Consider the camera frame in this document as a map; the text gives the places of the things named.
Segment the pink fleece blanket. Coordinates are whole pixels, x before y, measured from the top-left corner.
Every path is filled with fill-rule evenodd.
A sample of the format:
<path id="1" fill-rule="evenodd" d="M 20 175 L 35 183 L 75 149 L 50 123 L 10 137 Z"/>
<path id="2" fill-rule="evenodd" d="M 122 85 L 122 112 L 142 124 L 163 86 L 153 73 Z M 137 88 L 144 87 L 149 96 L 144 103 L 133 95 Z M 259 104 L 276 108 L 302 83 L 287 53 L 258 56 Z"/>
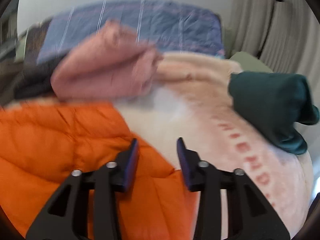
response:
<path id="1" fill-rule="evenodd" d="M 224 171 L 243 169 L 259 187 L 291 236 L 303 226 L 313 185 L 310 155 L 271 145 L 233 109 L 228 94 L 240 64 L 196 53 L 165 53 L 150 93 L 114 101 L 131 131 L 180 167 L 183 138 L 202 160 Z"/>

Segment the pink quilted garment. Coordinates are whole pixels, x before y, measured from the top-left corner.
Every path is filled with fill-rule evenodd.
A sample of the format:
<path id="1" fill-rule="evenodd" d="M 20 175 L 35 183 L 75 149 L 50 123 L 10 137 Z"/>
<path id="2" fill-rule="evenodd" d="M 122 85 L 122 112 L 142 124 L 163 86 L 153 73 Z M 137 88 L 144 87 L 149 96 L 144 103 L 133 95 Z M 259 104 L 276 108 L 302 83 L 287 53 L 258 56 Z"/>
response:
<path id="1" fill-rule="evenodd" d="M 103 100 L 147 94 L 161 53 L 136 32 L 107 21 L 58 64 L 50 79 L 60 100 Z"/>

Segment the beige curtain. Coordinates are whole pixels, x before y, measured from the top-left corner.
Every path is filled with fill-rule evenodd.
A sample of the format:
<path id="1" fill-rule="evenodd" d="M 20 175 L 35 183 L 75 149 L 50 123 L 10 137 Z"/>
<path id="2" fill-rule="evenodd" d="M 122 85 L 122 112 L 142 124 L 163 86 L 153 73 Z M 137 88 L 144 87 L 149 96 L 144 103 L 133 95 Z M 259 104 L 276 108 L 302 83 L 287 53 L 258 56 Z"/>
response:
<path id="1" fill-rule="evenodd" d="M 319 22 L 305 0 L 233 0 L 227 55 L 239 51 L 274 72 L 307 77 L 319 105 Z"/>

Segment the orange puffer jacket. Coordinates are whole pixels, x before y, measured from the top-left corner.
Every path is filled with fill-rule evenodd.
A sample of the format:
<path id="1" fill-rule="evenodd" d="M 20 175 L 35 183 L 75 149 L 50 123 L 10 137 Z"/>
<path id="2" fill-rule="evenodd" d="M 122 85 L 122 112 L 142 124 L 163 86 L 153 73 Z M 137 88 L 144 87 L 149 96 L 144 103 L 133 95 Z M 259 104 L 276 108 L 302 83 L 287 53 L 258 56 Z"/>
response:
<path id="1" fill-rule="evenodd" d="M 136 134 L 110 103 L 36 105 L 1 110 L 1 207 L 25 235 L 73 170 L 97 170 Z M 117 195 L 123 239 L 191 239 L 197 195 L 182 172 L 139 139 L 128 194 Z"/>

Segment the dark green folded garment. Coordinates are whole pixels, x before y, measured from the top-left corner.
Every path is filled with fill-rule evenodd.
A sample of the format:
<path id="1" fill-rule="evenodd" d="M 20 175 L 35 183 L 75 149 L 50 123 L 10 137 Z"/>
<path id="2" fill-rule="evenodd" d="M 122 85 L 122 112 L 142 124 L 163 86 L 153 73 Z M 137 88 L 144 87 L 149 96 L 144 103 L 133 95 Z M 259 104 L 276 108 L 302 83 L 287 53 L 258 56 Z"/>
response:
<path id="1" fill-rule="evenodd" d="M 300 155 L 308 145 L 295 123 L 319 122 L 308 81 L 300 74 L 242 72 L 232 74 L 228 92 L 234 110 L 252 124 L 271 144 Z"/>

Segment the blue plaid pillow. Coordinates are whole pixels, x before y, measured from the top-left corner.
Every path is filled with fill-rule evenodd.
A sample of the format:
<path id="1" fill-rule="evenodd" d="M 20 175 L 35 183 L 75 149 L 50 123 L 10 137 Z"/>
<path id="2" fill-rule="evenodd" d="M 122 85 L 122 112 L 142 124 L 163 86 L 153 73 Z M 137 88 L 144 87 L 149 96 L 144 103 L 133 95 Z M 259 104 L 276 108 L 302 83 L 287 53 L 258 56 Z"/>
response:
<path id="1" fill-rule="evenodd" d="M 138 41 L 154 43 L 161 52 L 191 51 L 225 57 L 221 21 L 209 9 L 173 1 L 103 0 L 55 15 L 37 62 L 66 53 L 98 33 L 109 20 L 133 28 Z"/>

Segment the light green pillow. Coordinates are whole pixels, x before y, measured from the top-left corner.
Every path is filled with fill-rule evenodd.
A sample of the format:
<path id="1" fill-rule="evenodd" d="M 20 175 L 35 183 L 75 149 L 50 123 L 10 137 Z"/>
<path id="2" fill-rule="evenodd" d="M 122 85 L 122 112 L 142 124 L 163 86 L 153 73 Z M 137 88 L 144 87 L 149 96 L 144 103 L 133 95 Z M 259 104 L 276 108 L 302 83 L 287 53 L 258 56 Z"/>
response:
<path id="1" fill-rule="evenodd" d="M 272 73 L 272 70 L 262 61 L 244 51 L 235 53 L 230 60 L 238 62 L 244 71 Z"/>

